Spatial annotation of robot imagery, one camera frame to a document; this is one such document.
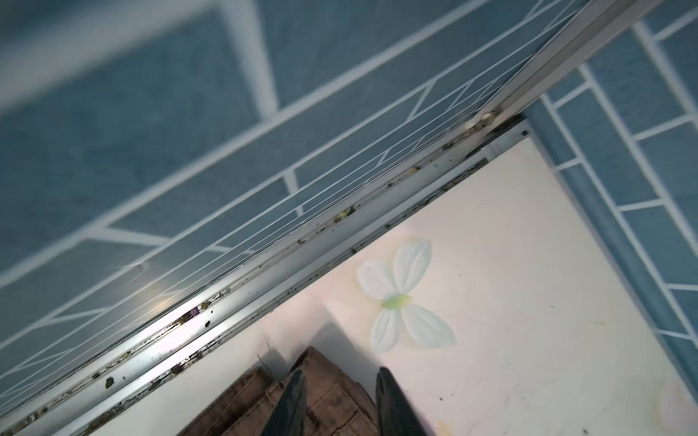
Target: blue tiled wall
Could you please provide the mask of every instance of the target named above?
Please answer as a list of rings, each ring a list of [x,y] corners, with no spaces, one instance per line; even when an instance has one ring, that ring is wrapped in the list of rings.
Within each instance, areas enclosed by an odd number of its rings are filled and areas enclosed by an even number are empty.
[[[20,3],[0,23],[0,414],[468,118],[584,0]]]
[[[698,398],[697,42],[666,0],[525,114]]]

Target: white surface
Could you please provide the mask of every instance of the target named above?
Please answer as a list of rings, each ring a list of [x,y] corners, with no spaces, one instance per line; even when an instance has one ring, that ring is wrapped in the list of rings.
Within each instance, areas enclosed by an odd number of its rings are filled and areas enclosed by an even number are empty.
[[[355,278],[417,237],[432,262],[410,293],[456,345],[403,331],[374,355],[382,310]],[[530,140],[523,141],[98,430],[176,435],[258,355],[282,377],[315,345],[372,395],[387,366],[437,435],[664,435],[673,368]]]

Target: white grout line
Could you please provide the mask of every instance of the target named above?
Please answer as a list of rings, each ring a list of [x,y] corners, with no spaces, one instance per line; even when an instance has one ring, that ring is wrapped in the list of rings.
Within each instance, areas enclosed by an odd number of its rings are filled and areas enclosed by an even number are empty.
[[[34,380],[32,383],[30,383],[26,386],[23,386],[21,389],[17,389],[14,392],[10,392],[10,393],[3,394],[2,396],[0,396],[0,398],[3,398],[4,396],[10,396],[14,393],[14,396],[5,400],[4,403],[0,404],[0,409],[4,408],[3,413],[4,413],[4,411],[10,411],[10,410],[14,409],[17,405],[22,403],[26,398],[22,398],[21,395],[23,393],[27,392],[29,389],[34,388],[37,384],[41,383],[44,379],[46,379],[46,377],[47,376],[41,377],[40,379]]]
[[[18,393],[27,391],[27,390],[31,389],[37,383],[40,383],[43,379],[45,379],[45,377],[42,377],[38,380],[34,380],[33,382],[26,384],[25,386],[14,386],[13,388],[10,388],[7,391],[4,391],[3,393],[0,393],[0,398],[5,398],[6,396],[12,395],[13,393],[18,394]],[[0,407],[3,407],[4,405],[8,404],[10,401],[12,401],[13,398],[0,404]]]
[[[575,165],[579,165],[580,163],[581,163],[580,158],[570,159],[567,162],[561,163],[560,165],[553,168],[553,171],[559,172],[562,170],[566,170],[567,168],[574,167]]]
[[[672,128],[679,127],[683,124],[691,123],[691,122],[693,122],[692,116],[681,115],[681,116],[678,116],[674,119],[670,119],[664,123],[661,123],[657,126],[650,127],[647,130],[643,130],[640,133],[635,133],[632,136],[632,139],[634,141],[646,140],[649,137],[652,137],[654,135],[659,135],[660,133],[666,132],[667,130],[671,130]]]
[[[688,339],[692,340],[691,337],[685,333],[676,333],[675,331],[668,331],[668,330],[655,330],[657,333],[660,335],[664,336],[673,336],[674,338],[681,338],[681,339]]]
[[[684,285],[683,283],[667,283],[670,289],[678,291],[698,291],[698,285]]]
[[[388,150],[382,152],[382,153],[379,155],[380,158],[378,159],[378,162],[376,162],[376,166],[375,166],[374,168],[378,168],[378,167],[380,166],[380,164],[383,163],[383,161],[385,160],[385,156],[388,156],[388,153],[390,153],[390,149],[388,149]]]
[[[647,209],[650,207],[659,207],[659,206],[666,206],[664,203],[664,200],[660,198],[656,198],[654,200],[647,200],[644,202],[637,202],[637,203],[630,203],[630,204],[623,204],[618,206],[618,210],[620,212],[628,212],[628,211],[636,211],[640,209]]]
[[[117,229],[114,227],[104,227],[95,229],[88,235],[89,239],[95,241],[106,241],[116,243],[132,243],[141,246],[161,246],[170,241],[170,238],[156,234],[132,232],[130,230]]]
[[[535,12],[535,10],[538,9],[538,7],[540,6],[541,3],[543,3],[543,1],[544,1],[544,0],[538,0],[538,1],[536,1],[536,2],[535,2],[535,5],[533,5],[533,7],[530,9],[530,11],[528,11],[528,13],[526,14],[526,16],[525,16],[524,18],[528,18],[528,17],[530,17],[531,15],[533,15],[533,13]]]
[[[650,276],[655,281],[656,285],[659,287],[662,295],[667,300],[667,303],[669,303],[669,306],[671,306],[671,308],[674,310],[674,314],[678,318],[679,322],[681,322],[683,328],[688,332],[689,338],[693,341],[693,343],[696,346],[698,346],[698,336],[696,335],[696,331],[693,329],[693,325],[690,323],[688,317],[686,317],[686,314],[683,312],[683,309],[681,309],[681,307],[679,306],[678,301],[676,300],[674,295],[671,293],[667,285],[662,280],[662,276],[659,274],[656,265],[654,265],[642,244],[640,244],[640,241],[637,239],[637,236],[632,231],[632,228],[625,220],[623,214],[616,207],[616,204],[614,203],[608,191],[606,191],[606,187],[601,182],[601,179],[599,179],[594,169],[591,167],[591,165],[589,165],[589,162],[586,160],[586,157],[579,145],[577,144],[577,141],[574,139],[569,129],[567,129],[567,126],[565,125],[564,121],[560,118],[560,114],[558,113],[557,109],[553,107],[547,93],[543,93],[543,95],[540,96],[540,99],[543,102],[543,105],[548,110],[548,113],[550,114],[550,117],[553,119],[553,122],[556,124],[560,132],[563,134],[563,137],[565,138],[565,141],[567,141],[567,144],[574,151],[577,157],[581,159],[581,164],[586,172],[586,175],[589,177],[592,184],[599,192],[599,195],[604,200],[604,203],[606,203],[606,206],[613,214],[614,218],[616,219],[616,222],[618,222],[618,225],[620,225],[621,229],[623,229],[623,233],[628,238],[628,241],[630,241],[632,247],[635,249],[636,254],[644,264],[645,268],[647,269],[647,272],[649,272]]]
[[[452,107],[454,107],[458,103],[458,100],[461,99],[463,94],[470,88],[470,86],[473,85],[474,82],[475,82],[475,79],[468,80],[468,82],[465,84],[465,86],[463,87],[461,92],[458,93],[458,96],[456,96],[456,98],[454,98],[454,100],[451,102],[448,109],[451,109]]]
[[[286,183],[286,190],[288,190],[289,196],[298,192],[298,179],[293,168],[283,173],[283,181]],[[295,211],[298,218],[303,216],[303,206],[297,206]]]
[[[74,349],[75,349],[75,348],[68,348],[68,349],[65,349],[65,350],[61,351],[60,353],[51,354],[50,356],[46,356],[46,357],[44,357],[44,358],[42,358],[42,359],[28,362],[28,363],[26,363],[26,364],[24,364],[24,365],[21,365],[21,366],[19,366],[19,367],[15,367],[15,368],[11,369],[11,370],[8,372],[8,374],[16,373],[17,371],[21,371],[21,370],[23,370],[23,369],[30,368],[30,367],[32,367],[32,366],[34,366],[34,365],[38,365],[39,363],[45,362],[45,361],[50,360],[50,359],[57,360],[58,358],[64,356],[65,354],[67,354],[67,353],[69,353],[69,352],[72,352]]]
[[[206,248],[206,251],[212,251],[214,253],[227,253],[228,251],[230,251],[230,248],[223,246],[210,246]]]
[[[570,100],[579,96],[579,94],[583,93],[587,89],[589,89],[589,84],[584,82],[583,84],[579,85],[577,88],[574,88],[569,93],[567,93],[565,96],[560,98],[560,100],[557,100],[556,102],[554,102],[553,106],[556,109],[558,109],[560,106],[564,105],[565,103],[568,103]]]
[[[180,288],[180,289],[173,289],[173,290],[169,290],[169,291],[164,291],[164,292],[163,292],[162,294],[160,294],[159,296],[175,296],[175,295],[179,295],[180,293],[182,293],[182,292],[184,292],[184,291],[185,291],[185,289],[182,289],[182,288]],[[126,326],[127,326],[127,327],[130,326],[130,325],[132,325],[134,322],[136,322],[136,321],[132,321],[132,322],[130,322],[130,323],[129,323],[128,325],[126,325]]]
[[[407,119],[405,121],[409,121],[412,118],[415,117],[415,114],[417,113],[417,110],[419,107],[422,105],[424,102],[424,99],[426,96],[431,92],[431,89],[434,88],[434,84],[436,83],[436,80],[431,80],[425,87],[424,87],[424,92],[422,92],[422,95],[419,96],[419,100],[417,100],[417,103],[415,104],[414,108],[412,108],[412,112],[407,116]]]
[[[221,11],[252,100],[268,119],[279,111],[279,99],[255,0],[222,0]]]
[[[552,28],[554,27],[554,26],[553,26],[553,23],[557,23],[557,19],[558,19],[560,16],[562,16],[562,14],[567,10],[567,8],[569,8],[575,1],[577,1],[577,0],[570,0],[570,2],[567,3],[567,5],[566,5],[560,12],[558,12],[557,15],[555,15],[555,18],[553,18],[553,19],[550,21],[550,23],[548,23],[548,25],[545,26],[545,28],[543,29],[543,31],[548,31],[548,30],[552,29]]]
[[[419,138],[418,140],[415,141],[415,145],[410,150],[410,153],[414,152],[417,148],[419,148],[419,146],[422,144],[422,141],[424,141],[424,138],[426,137],[426,135],[423,135],[421,138]]]
[[[283,182],[286,184],[289,195],[298,192],[298,179],[296,178],[296,171],[293,168],[283,173]]]
[[[621,138],[623,138],[623,142],[630,151],[630,154],[632,154],[632,157],[635,159],[635,161],[637,161],[642,174],[645,176],[647,181],[650,182],[652,188],[657,193],[657,196],[661,200],[664,200],[664,206],[667,208],[667,213],[669,216],[671,216],[671,219],[673,220],[674,224],[676,224],[679,232],[688,242],[688,246],[691,247],[693,255],[698,257],[698,239],[693,232],[693,227],[691,227],[691,224],[688,222],[688,220],[686,220],[686,217],[676,205],[674,197],[671,195],[667,187],[664,186],[662,179],[655,172],[640,146],[632,139],[630,130],[625,125],[625,122],[616,111],[616,108],[609,100],[599,82],[596,80],[591,68],[589,68],[586,63],[583,63],[579,66],[579,71],[581,72],[582,76],[584,76],[584,79],[591,85],[591,91],[594,93],[594,96],[598,100],[599,104],[601,104],[601,107],[609,120],[611,120],[616,132],[618,132]]]
[[[655,67],[664,78],[667,86],[671,89],[671,93],[678,101],[678,104],[683,108],[683,111],[688,114],[692,121],[693,126],[698,130],[698,107],[696,102],[693,100],[691,93],[688,88],[683,83],[683,80],[678,75],[669,57],[664,53],[664,49],[657,44],[652,38],[652,32],[645,21],[639,21],[632,25],[632,30],[635,32],[635,36],[642,44],[645,52],[654,62]]]
[[[101,228],[101,227],[107,227],[111,223],[113,223],[116,220],[119,220],[120,218],[123,218],[124,216],[128,215],[129,213],[133,212],[136,209],[139,209],[140,207],[146,205],[150,201],[154,200],[155,198],[161,196],[162,194],[168,192],[170,189],[174,188],[175,186],[178,186],[179,184],[185,182],[186,180],[190,179],[191,177],[195,176],[196,174],[199,174],[201,171],[207,169],[208,167],[212,166],[213,164],[217,163],[221,159],[224,159],[228,157],[230,154],[236,152],[243,146],[247,145],[249,142],[253,141],[254,139],[257,139],[261,135],[264,135],[265,133],[269,132],[271,129],[280,126],[282,123],[286,122],[288,119],[293,118],[294,116],[302,113],[306,109],[310,108],[311,106],[315,105],[316,103],[320,102],[321,100],[324,100],[325,98],[329,97],[333,93],[337,92],[338,90],[348,86],[349,84],[355,82],[359,78],[365,76],[366,74],[370,73],[372,70],[375,70],[379,66],[383,65],[384,63],[387,63],[394,57],[397,57],[400,55],[402,52],[405,52],[406,50],[410,49],[411,47],[414,47],[416,44],[422,42],[423,40],[427,39],[429,36],[434,35],[435,33],[439,32],[441,29],[444,29],[446,26],[456,22],[457,20],[461,19],[465,15],[469,14],[476,8],[486,4],[489,0],[471,0],[468,3],[465,3],[464,5],[459,6],[458,8],[452,10],[450,13],[442,16],[440,19],[436,20],[435,22],[432,22],[430,25],[424,27],[422,30],[414,33],[413,35],[403,39],[400,43],[397,43],[393,45],[392,47],[388,48],[387,50],[375,55],[374,57],[368,59],[364,63],[346,71],[344,74],[338,76],[336,79],[332,80],[331,82],[327,83],[326,85],[321,86],[320,88],[316,89],[315,91],[311,92],[310,94],[304,96],[303,98],[300,98],[298,101],[295,103],[284,107],[282,110],[280,110],[275,116],[273,116],[270,120],[267,120],[265,122],[262,122],[250,129],[248,129],[246,132],[238,135],[237,137],[231,139],[229,142],[223,144],[219,148],[209,152],[208,154],[202,156],[201,158],[194,160],[192,163],[189,165],[183,167],[181,170],[171,174],[170,176],[165,177],[158,183],[154,184],[150,188],[142,191],[140,194],[130,198],[126,202],[120,204],[119,206],[113,208],[111,211],[103,214],[102,216],[98,217],[95,220],[92,220],[91,222],[87,223],[84,225],[81,229],[70,233],[59,240],[55,241],[54,243],[51,243],[48,247],[44,248],[40,252],[36,253],[35,255],[29,256],[28,258],[25,258],[24,260],[18,262],[17,264],[13,265],[11,268],[8,270],[4,271],[3,273],[0,273],[0,287],[3,287],[7,285],[8,283],[11,283],[18,278],[22,277],[23,275],[27,274],[33,269],[38,268],[39,266],[43,265],[46,262],[49,262],[52,258],[56,257],[60,253],[62,253],[65,250],[69,250],[70,248],[76,246],[81,240],[83,240],[86,237],[86,234],[94,231],[95,229]],[[490,40],[474,52],[471,52],[466,56],[465,58],[461,59],[460,61],[454,63],[451,65],[449,68],[446,70],[442,71],[435,77],[432,77],[430,80],[437,80],[440,77],[443,77],[444,75],[448,74],[449,72],[453,71],[454,69],[458,68],[460,65],[463,63],[469,61],[473,57],[477,56],[478,54],[482,53],[486,49],[490,48],[491,46],[495,45],[497,42],[500,40],[504,39],[506,36],[510,35],[511,33],[515,32],[516,30],[520,29],[522,26],[528,24],[531,20],[534,20],[538,16],[540,16],[542,13],[546,12],[549,10],[551,7],[555,6],[557,3],[560,3],[562,0],[554,0],[550,4],[546,5],[544,8],[541,8],[539,11],[531,15],[530,17],[520,21],[519,23],[515,24],[513,27],[509,28],[507,31],[504,33],[498,35],[494,39]],[[395,105],[401,103],[402,101],[406,100],[407,98],[411,97],[413,93],[418,92],[424,84],[419,85],[417,88],[415,88],[412,92],[407,93],[404,95],[402,98],[396,100],[395,102],[392,103],[392,106],[384,108],[382,112],[386,112],[387,110],[390,109],[390,107],[394,107]],[[370,119],[364,120],[362,123],[359,125],[355,126],[355,129],[358,130],[361,126],[365,125],[366,123],[370,122],[372,119],[378,117],[381,115],[381,112],[377,112],[374,114],[374,116]],[[345,132],[343,135],[349,135],[351,134],[351,129]],[[303,163],[310,158],[316,156],[317,154],[321,153],[325,149],[331,147],[335,143],[337,143],[340,139],[340,137],[335,138],[333,142],[330,142],[319,149],[315,150],[313,153],[310,153],[307,155],[305,158],[303,158],[300,163]],[[253,193],[258,192],[261,188],[263,188],[264,183],[270,183],[272,179],[268,179],[266,182],[262,182],[257,188],[254,188],[253,190],[249,191],[247,195],[252,195]]]
[[[54,324],[60,324],[66,321],[73,321],[84,317],[91,317],[93,315],[102,315],[103,313],[108,312],[109,309],[110,308],[108,307],[104,307],[99,309],[86,310],[84,312],[71,313],[70,315],[64,315],[62,317],[53,317],[50,320],[45,320],[44,322],[39,323],[36,326],[36,328],[38,329],[40,327],[52,326]]]
[[[676,21],[657,32],[655,34],[655,39],[658,41],[665,40],[694,22],[696,19],[698,19],[698,7],[689,10],[687,13],[680,16]]]

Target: flower petal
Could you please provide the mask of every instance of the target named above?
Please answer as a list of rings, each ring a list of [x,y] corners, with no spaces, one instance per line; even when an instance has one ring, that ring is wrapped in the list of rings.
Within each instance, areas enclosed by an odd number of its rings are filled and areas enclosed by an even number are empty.
[[[430,310],[410,304],[401,312],[407,333],[422,347],[441,348],[456,343],[451,327]]]
[[[393,260],[395,281],[401,294],[407,294],[422,281],[431,263],[431,242],[428,239],[401,246]]]
[[[397,294],[397,285],[390,268],[382,260],[367,260],[356,270],[356,279],[369,297],[384,300]]]
[[[378,314],[371,327],[371,348],[376,354],[390,351],[400,337],[399,310],[384,309]]]

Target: brown cloth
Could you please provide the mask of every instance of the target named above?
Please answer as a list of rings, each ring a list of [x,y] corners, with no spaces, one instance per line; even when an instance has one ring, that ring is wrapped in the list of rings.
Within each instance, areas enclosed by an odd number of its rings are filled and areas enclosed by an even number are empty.
[[[272,382],[271,374],[262,368],[249,371],[194,418],[178,436],[220,436],[264,395]]]
[[[235,421],[223,436],[261,434],[291,374],[298,369],[306,377],[306,436],[378,436],[376,406],[364,388],[313,347],[301,354],[289,375],[281,382],[271,385],[264,396]]]

